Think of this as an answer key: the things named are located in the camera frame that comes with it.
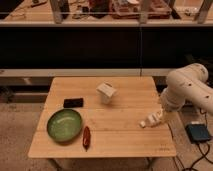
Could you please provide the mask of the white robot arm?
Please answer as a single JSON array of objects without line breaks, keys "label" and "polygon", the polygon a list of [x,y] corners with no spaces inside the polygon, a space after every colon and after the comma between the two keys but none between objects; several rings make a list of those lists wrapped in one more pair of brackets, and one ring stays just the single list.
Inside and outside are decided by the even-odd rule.
[{"label": "white robot arm", "polygon": [[213,88],[206,85],[208,70],[199,63],[174,69],[166,76],[167,87],[160,95],[163,119],[169,122],[188,100],[213,116]]}]

